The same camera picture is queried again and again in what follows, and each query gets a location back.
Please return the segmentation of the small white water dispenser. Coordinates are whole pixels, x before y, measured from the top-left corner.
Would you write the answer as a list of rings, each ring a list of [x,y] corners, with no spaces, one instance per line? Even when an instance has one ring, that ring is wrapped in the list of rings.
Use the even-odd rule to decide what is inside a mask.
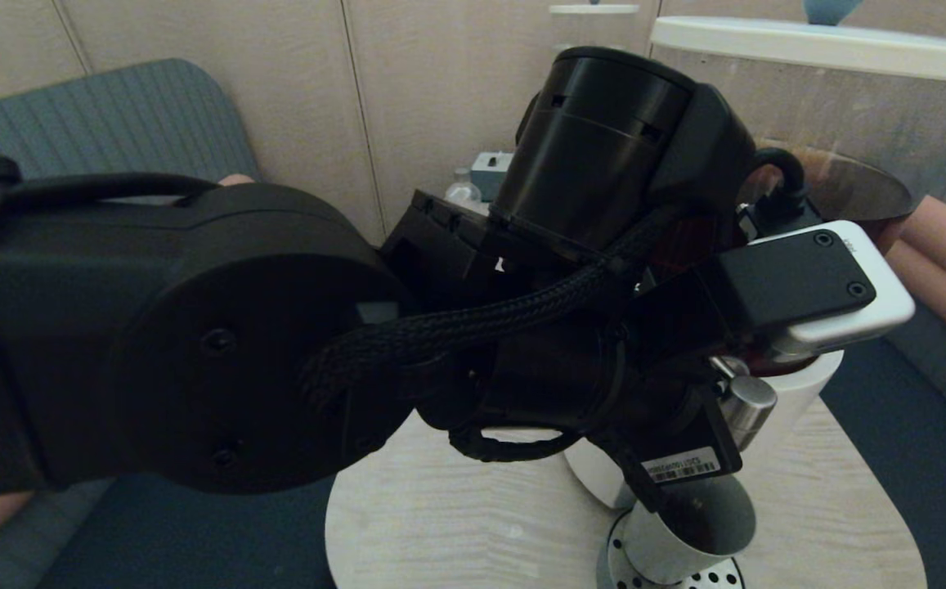
[[[562,52],[576,46],[603,46],[629,52],[637,38],[636,15],[552,16],[551,48]]]

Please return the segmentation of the round metal drip tray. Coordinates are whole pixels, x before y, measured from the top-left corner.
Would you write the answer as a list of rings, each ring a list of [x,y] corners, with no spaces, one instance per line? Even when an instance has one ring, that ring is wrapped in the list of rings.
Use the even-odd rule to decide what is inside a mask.
[[[648,581],[638,573],[622,547],[623,533],[630,521],[632,510],[625,510],[615,518],[608,530],[606,543],[600,549],[595,565],[597,589],[746,589],[742,571],[734,558],[690,574],[677,584],[663,585]]]

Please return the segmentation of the large metal dispenser tap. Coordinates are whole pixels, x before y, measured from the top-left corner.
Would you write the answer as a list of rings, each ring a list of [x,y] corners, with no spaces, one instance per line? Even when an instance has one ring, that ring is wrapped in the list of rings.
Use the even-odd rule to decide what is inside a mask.
[[[709,364],[720,374],[720,413],[738,451],[744,452],[771,417],[777,405],[777,392],[767,381],[753,376],[742,359],[711,357]]]

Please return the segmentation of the grey-blue square box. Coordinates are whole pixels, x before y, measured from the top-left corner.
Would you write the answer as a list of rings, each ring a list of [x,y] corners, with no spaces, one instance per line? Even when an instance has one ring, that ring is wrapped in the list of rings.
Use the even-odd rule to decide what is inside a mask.
[[[480,191],[484,202],[492,202],[499,195],[502,183],[509,174],[514,153],[481,152],[470,167],[470,182]]]

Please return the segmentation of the clear plastic bottle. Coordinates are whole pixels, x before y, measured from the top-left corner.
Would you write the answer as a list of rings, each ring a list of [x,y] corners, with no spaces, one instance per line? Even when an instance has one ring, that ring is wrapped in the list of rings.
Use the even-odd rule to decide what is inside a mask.
[[[486,217],[489,204],[483,199],[479,187],[473,183],[469,168],[457,168],[453,176],[453,182],[444,191],[444,199],[466,211]]]

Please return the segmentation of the grey ribbed sofa backrest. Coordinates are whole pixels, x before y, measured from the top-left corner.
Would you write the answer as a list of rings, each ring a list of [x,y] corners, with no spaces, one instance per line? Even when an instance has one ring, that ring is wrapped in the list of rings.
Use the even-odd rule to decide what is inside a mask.
[[[946,204],[946,83],[896,83],[850,101],[844,149],[860,164],[844,216],[872,225],[888,251],[932,196]],[[946,398],[946,324],[922,304],[894,344]]]
[[[216,182],[260,178],[240,112],[215,79],[183,59],[147,62],[0,98],[0,155],[25,179],[116,172]],[[0,528],[0,589],[38,589],[114,485],[39,493]]]

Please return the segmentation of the large white tea dispenser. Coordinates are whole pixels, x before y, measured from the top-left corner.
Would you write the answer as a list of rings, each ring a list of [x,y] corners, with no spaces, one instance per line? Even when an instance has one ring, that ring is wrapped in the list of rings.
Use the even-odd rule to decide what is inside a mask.
[[[780,146],[795,153],[808,171],[819,208],[847,220],[853,220],[844,216],[850,180],[860,168],[843,145],[849,135],[851,98],[862,90],[882,90],[896,83],[946,83],[651,45],[653,59],[718,88],[761,145]],[[921,310],[918,300],[912,321],[921,318]],[[907,327],[894,335],[902,335]]]

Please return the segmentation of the small white dispenser lid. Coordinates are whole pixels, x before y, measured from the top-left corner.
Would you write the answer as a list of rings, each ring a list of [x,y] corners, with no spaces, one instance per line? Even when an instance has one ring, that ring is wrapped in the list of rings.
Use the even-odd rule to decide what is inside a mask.
[[[640,12],[640,5],[634,3],[567,3],[552,4],[549,14],[552,16],[626,16]]]

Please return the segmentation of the grey plastic cup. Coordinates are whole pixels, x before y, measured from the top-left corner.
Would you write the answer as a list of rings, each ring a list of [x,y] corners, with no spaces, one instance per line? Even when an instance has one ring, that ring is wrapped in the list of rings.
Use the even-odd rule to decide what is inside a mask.
[[[664,506],[651,512],[636,502],[620,534],[626,559],[646,581],[677,584],[741,555],[752,543],[755,507],[738,478],[674,483],[662,491]]]

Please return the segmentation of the large white dispenser lid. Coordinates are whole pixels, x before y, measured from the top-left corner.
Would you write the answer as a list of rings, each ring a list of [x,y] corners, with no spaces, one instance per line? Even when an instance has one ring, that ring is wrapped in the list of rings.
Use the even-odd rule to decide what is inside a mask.
[[[946,38],[842,24],[660,16],[655,46],[824,70],[946,82]]]

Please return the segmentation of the dark blue seat cushion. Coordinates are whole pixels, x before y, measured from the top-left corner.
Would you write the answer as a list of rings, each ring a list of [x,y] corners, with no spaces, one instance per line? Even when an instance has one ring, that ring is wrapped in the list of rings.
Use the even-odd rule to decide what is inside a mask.
[[[930,589],[946,589],[946,398],[878,339],[844,352],[823,401],[902,515]]]
[[[121,478],[38,589],[337,589],[325,548],[332,484],[236,496]]]

